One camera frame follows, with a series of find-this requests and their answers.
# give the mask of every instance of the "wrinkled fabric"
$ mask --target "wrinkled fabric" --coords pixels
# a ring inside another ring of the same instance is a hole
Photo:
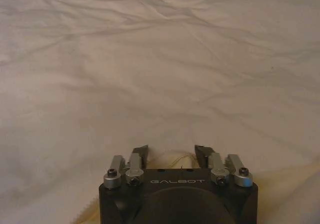
[[[73,222],[146,144],[316,161],[319,26],[319,0],[0,0],[0,223]]]

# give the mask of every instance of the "logo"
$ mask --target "logo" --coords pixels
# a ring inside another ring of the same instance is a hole
[[[151,180],[152,184],[183,184],[183,183],[203,183],[206,180]]]

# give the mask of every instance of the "silver bracket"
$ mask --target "silver bracket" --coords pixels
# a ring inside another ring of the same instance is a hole
[[[218,186],[225,186],[229,182],[229,171],[225,168],[221,156],[212,152],[208,157],[208,168],[211,168],[211,180]]]
[[[130,168],[125,172],[126,182],[130,186],[138,186],[144,177],[144,171],[141,169],[142,160],[138,153],[131,154],[129,164]]]
[[[110,168],[103,176],[103,185],[108,189],[114,189],[121,186],[122,170],[125,166],[125,159],[122,155],[115,155],[112,159]]]
[[[253,176],[241,162],[236,154],[229,154],[225,159],[225,166],[234,176],[234,183],[240,187],[251,187],[253,185]]]

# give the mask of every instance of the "black screw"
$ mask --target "black screw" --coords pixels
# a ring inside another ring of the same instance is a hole
[[[241,167],[239,169],[239,174],[242,176],[248,176],[249,175],[249,169],[246,167]]]
[[[139,179],[137,177],[133,177],[130,181],[129,181],[129,185],[132,187],[136,187],[138,186],[140,183]]]
[[[225,185],[227,185],[227,180],[224,176],[218,176],[216,178],[216,184],[219,186],[219,187],[224,187]]]
[[[108,177],[114,178],[114,177],[117,176],[118,172],[117,172],[116,169],[110,168],[110,169],[107,171],[107,174],[108,174]]]

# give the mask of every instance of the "white bedsheet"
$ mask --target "white bedsheet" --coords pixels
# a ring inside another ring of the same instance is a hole
[[[72,222],[145,144],[312,163],[319,27],[319,0],[0,0],[0,223]]]

